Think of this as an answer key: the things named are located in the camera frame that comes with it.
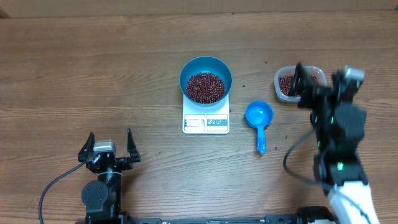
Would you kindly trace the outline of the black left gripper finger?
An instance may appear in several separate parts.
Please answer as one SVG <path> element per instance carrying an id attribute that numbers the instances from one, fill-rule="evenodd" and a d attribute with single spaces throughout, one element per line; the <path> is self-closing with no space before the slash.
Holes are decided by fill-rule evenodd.
<path id="1" fill-rule="evenodd" d="M 129 153 L 130 160 L 132 162 L 141 161 L 141 156 L 137 150 L 136 144 L 133 139 L 132 131 L 130 128 L 127 129 L 127 152 Z"/>
<path id="2" fill-rule="evenodd" d="M 83 162 L 87 160 L 88 156 L 93 152 L 94 144 L 95 135 L 93 132 L 91 132 L 86 143 L 83 145 L 78 153 L 78 162 Z"/>

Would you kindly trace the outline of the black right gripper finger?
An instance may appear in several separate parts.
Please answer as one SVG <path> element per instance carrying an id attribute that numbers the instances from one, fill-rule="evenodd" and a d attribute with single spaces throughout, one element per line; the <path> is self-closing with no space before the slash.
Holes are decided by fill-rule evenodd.
<path id="1" fill-rule="evenodd" d="M 346 90 L 345 72 L 335 70 L 331 75 L 332 93 L 344 93 Z"/>
<path id="2" fill-rule="evenodd" d="M 307 72 L 301 62 L 296 64 L 292 85 L 288 92 L 289 96 L 300 96 L 305 91 L 311 89 L 314 86 L 314 82 L 310 74 Z"/>

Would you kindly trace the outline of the blue plastic measuring scoop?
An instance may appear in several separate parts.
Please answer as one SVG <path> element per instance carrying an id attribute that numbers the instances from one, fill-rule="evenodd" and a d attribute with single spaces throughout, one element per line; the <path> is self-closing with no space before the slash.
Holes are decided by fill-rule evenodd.
<path id="1" fill-rule="evenodd" d="M 272 122 L 274 111 L 265 101 L 252 101 L 244 114 L 246 123 L 257 130 L 257 151 L 260 154 L 266 152 L 265 128 Z"/>

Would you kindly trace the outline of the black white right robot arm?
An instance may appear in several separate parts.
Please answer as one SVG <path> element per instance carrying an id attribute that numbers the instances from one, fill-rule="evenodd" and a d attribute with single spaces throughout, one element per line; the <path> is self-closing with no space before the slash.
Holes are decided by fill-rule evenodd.
<path id="1" fill-rule="evenodd" d="M 357 152 L 363 140 L 367 112 L 353 104 L 353 97 L 364 81 L 364 71 L 345 66 L 333 72 L 332 85 L 316 84 L 305 67 L 295 67 L 290 95 L 300 95 L 299 108 L 312 112 L 313 129 L 288 151 L 293 152 L 311 135 L 316 135 L 318 154 L 314 157 L 314 179 L 286 168 L 285 171 L 306 184 L 318 185 L 335 211 L 330 223 L 378 223 L 371 187 Z"/>

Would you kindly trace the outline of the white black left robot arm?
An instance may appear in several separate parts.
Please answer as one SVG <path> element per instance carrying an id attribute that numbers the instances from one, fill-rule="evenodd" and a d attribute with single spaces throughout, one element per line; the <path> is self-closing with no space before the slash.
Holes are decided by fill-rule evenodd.
<path id="1" fill-rule="evenodd" d="M 97 141 L 90 133 L 79 151 L 78 161 L 97 175 L 97 179 L 87 183 L 81 191 L 85 223 L 134 222 L 127 212 L 122 211 L 122 171 L 133 169 L 133 163 L 141 161 L 130 129 L 127 129 L 126 150 L 127 157 L 117 157 L 113 140 Z"/>

